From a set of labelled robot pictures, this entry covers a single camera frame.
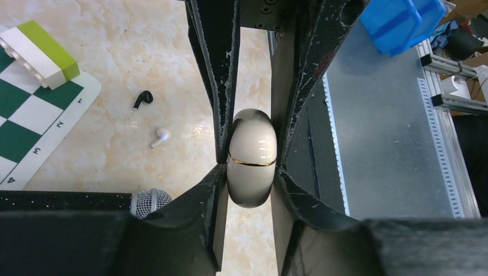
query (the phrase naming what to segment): black fabric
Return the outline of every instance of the black fabric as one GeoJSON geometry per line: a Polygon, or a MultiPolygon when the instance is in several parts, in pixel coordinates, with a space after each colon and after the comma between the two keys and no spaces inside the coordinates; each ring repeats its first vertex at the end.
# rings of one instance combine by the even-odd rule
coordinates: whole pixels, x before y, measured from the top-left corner
{"type": "Polygon", "coordinates": [[[454,116],[453,120],[479,211],[488,217],[488,117],[454,116]]]}

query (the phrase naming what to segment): blue container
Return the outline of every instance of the blue container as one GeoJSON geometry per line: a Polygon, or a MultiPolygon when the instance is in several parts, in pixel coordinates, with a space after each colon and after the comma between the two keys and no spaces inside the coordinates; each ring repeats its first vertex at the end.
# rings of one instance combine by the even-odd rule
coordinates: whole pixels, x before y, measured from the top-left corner
{"type": "Polygon", "coordinates": [[[445,12],[440,0],[371,0],[360,19],[380,54],[393,57],[428,39],[445,12]]]}

